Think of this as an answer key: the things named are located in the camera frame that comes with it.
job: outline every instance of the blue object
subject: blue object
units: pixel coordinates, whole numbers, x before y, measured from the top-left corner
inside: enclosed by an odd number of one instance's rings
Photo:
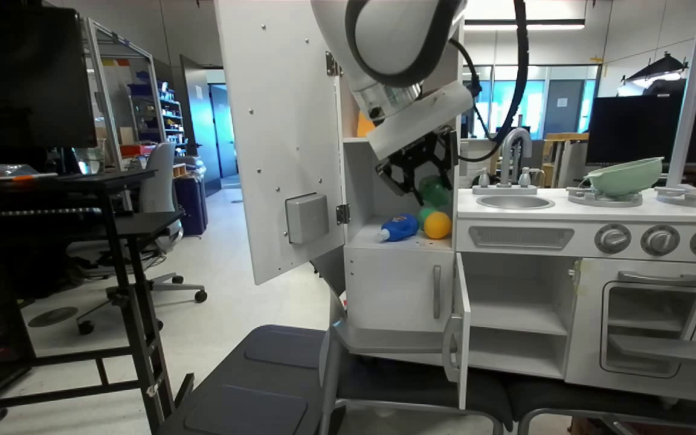
[[[396,215],[382,222],[377,239],[379,242],[401,242],[418,234],[418,218],[411,213]]]

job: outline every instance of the orange object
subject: orange object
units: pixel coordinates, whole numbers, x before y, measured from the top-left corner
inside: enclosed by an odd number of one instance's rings
[[[425,218],[425,222],[423,222],[423,234],[425,234],[428,239],[447,239],[450,232],[452,232],[452,222],[450,222],[450,215],[447,215],[447,213],[435,210],[435,213],[430,213],[430,215]]]
[[[150,155],[155,145],[121,145],[121,157],[131,160],[131,157],[140,157],[140,155]]]
[[[17,174],[17,176],[12,179],[12,184],[31,184],[31,181],[34,181],[31,174]]]
[[[355,138],[367,138],[372,131],[375,123],[365,116],[365,111],[360,111],[355,121]]]

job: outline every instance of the cable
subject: cable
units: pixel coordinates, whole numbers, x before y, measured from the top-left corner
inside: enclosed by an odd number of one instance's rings
[[[471,97],[479,99],[479,94],[483,92],[483,85],[479,82],[479,73],[476,73],[476,68],[474,68],[474,60],[471,60],[466,46],[459,44],[457,39],[450,39],[450,44],[452,44],[452,46],[462,53],[462,58],[466,60],[469,73],[471,73]],[[486,138],[491,138],[491,128],[488,128],[483,114],[479,114],[479,106],[476,106],[476,104],[474,104],[471,111],[476,114],[476,118],[479,118],[479,123],[481,123]]]
[[[498,152],[498,147],[500,147],[500,143],[505,140],[505,135],[510,133],[512,118],[515,118],[515,114],[517,114],[517,109],[520,109],[520,104],[522,104],[522,94],[524,94],[524,85],[527,85],[527,70],[529,70],[529,39],[527,39],[527,10],[524,10],[524,0],[515,0],[515,19],[517,19],[517,77],[515,77],[515,92],[512,92],[510,111],[508,111],[503,126],[498,128],[498,135],[491,138],[491,135],[488,135],[488,126],[483,123],[483,116],[481,116],[479,109],[474,106],[479,121],[481,121],[483,128],[486,128],[486,135],[493,140],[493,147],[491,147],[491,152],[486,152],[486,155],[481,155],[481,157],[457,155],[457,157],[464,160],[464,162],[486,162],[486,160],[491,160],[491,157]],[[459,53],[464,56],[464,60],[466,60],[466,65],[469,65],[469,70],[471,70],[471,85],[474,85],[474,77],[476,77],[476,85],[479,85],[479,75],[476,75],[476,68],[474,68],[474,60],[471,60],[469,51],[466,51],[459,41],[454,41],[454,39],[450,39],[450,44],[457,46]]]

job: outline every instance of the light fixture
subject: light fixture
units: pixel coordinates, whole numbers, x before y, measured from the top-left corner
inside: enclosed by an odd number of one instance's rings
[[[515,19],[466,19],[466,31],[515,31]],[[582,31],[585,19],[527,19],[529,31]]]

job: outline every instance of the monitor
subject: monitor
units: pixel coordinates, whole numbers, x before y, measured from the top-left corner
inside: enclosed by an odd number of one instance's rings
[[[0,162],[97,145],[82,46],[75,10],[0,7]]]
[[[592,106],[587,162],[672,157],[682,97],[602,97]],[[689,145],[696,162],[696,123]]]

